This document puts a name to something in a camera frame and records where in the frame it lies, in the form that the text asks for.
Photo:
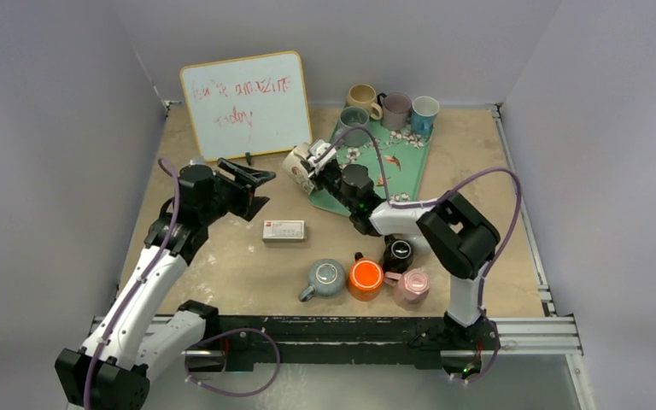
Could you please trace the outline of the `mauve purple mug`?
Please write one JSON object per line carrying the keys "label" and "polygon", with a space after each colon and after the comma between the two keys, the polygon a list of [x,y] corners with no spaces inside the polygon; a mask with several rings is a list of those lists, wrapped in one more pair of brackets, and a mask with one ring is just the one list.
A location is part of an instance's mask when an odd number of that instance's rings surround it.
{"label": "mauve purple mug", "polygon": [[412,101],[407,95],[400,92],[380,93],[378,105],[383,109],[383,128],[399,131],[407,125],[412,110]]}

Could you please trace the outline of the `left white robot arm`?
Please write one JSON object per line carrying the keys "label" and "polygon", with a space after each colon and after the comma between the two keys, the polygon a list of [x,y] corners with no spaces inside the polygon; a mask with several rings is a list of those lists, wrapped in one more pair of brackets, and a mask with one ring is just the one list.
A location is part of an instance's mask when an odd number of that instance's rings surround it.
{"label": "left white robot arm", "polygon": [[172,179],[173,196],[150,226],[127,286],[81,347],[65,348],[56,359],[68,402],[84,409],[139,409],[151,382],[185,349],[227,346],[230,336],[251,332],[225,331],[217,308],[187,301],[165,328],[146,335],[168,291],[207,242],[209,226],[228,213],[252,220],[269,200],[255,191],[275,173],[224,158],[218,172],[203,162],[177,171],[164,157],[158,165]]}

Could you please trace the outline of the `blue teal mug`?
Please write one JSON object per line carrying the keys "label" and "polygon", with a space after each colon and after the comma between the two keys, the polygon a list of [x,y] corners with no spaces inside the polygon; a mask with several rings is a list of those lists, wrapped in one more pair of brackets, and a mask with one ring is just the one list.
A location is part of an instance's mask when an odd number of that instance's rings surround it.
{"label": "blue teal mug", "polygon": [[440,108],[439,102],[433,97],[416,97],[412,103],[413,112],[410,116],[412,132],[420,136],[429,136]]}

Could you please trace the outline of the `cream white mug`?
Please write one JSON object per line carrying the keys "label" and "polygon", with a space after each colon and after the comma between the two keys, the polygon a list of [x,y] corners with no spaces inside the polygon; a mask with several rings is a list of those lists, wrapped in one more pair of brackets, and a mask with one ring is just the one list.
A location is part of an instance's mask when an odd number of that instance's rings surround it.
{"label": "cream white mug", "polygon": [[308,159],[313,155],[310,143],[301,143],[285,157],[282,163],[284,172],[299,185],[299,187],[308,196],[319,190],[316,183],[310,178],[312,172],[311,164]]}

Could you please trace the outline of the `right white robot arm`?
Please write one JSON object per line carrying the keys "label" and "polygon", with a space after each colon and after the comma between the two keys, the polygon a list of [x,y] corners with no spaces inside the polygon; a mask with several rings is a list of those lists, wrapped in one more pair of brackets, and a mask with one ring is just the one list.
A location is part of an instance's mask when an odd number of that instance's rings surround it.
{"label": "right white robot arm", "polygon": [[392,204],[374,190],[361,164],[303,163],[309,180],[348,211],[359,233],[373,237],[421,235],[450,274],[445,335],[458,348],[475,341],[483,320],[483,282],[505,247],[495,226],[456,190],[436,200]]}

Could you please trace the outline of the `grey mug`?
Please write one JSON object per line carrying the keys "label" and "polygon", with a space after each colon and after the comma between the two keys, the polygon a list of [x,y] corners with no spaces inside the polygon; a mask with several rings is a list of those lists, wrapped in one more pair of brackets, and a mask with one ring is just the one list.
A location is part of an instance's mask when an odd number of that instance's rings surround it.
{"label": "grey mug", "polygon": [[361,107],[347,106],[339,115],[335,137],[343,136],[340,145],[357,148],[369,141],[369,137],[362,128],[367,128],[370,115]]}

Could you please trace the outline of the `beige brown mug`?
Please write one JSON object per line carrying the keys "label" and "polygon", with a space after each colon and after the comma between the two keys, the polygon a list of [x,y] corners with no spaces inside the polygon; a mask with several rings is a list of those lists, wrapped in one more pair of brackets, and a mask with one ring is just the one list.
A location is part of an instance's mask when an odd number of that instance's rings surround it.
{"label": "beige brown mug", "polygon": [[348,91],[346,104],[350,107],[363,108],[372,120],[381,120],[384,117],[383,108],[378,103],[378,94],[370,85],[353,85]]}

